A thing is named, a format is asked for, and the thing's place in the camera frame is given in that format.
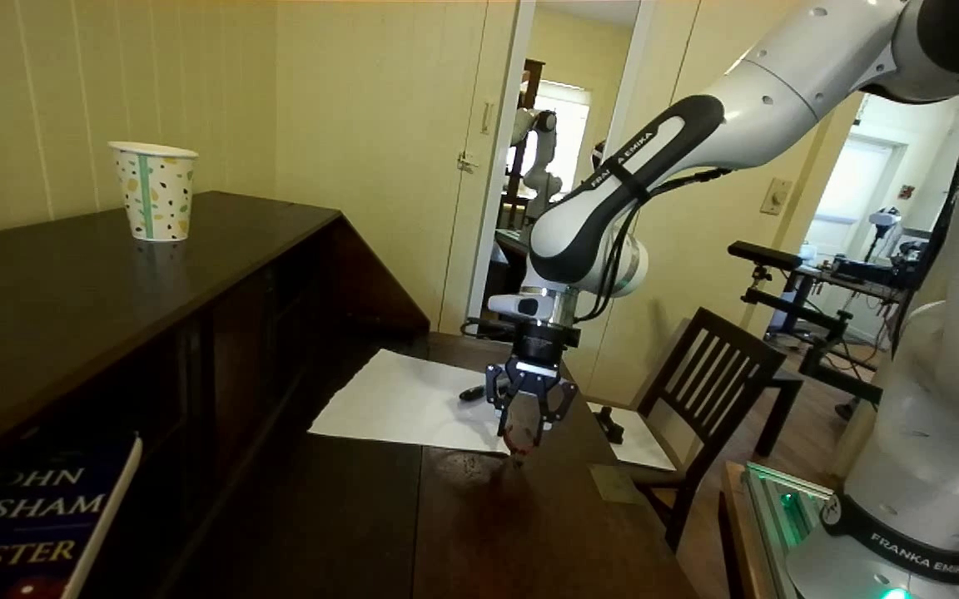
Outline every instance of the white paper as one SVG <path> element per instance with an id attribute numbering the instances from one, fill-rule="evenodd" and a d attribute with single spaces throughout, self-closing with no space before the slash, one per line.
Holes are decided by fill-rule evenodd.
<path id="1" fill-rule="evenodd" d="M 608 448 L 612 448 L 612 455 L 619 462 L 637 462 L 637 464 L 644 464 L 644 468 L 674 471 L 674 462 L 654 443 L 654 437 L 649 432 L 644 418 L 637 410 L 608 407 L 608 414 L 612 414 L 617 424 L 621 424 L 621 443 L 608 443 Z"/>
<path id="2" fill-rule="evenodd" d="M 378 439 L 473 452 L 510 452 L 498 439 L 498 413 L 462 401 L 481 384 L 478 369 L 413 359 L 378 348 L 312 418 L 312 437 Z"/>

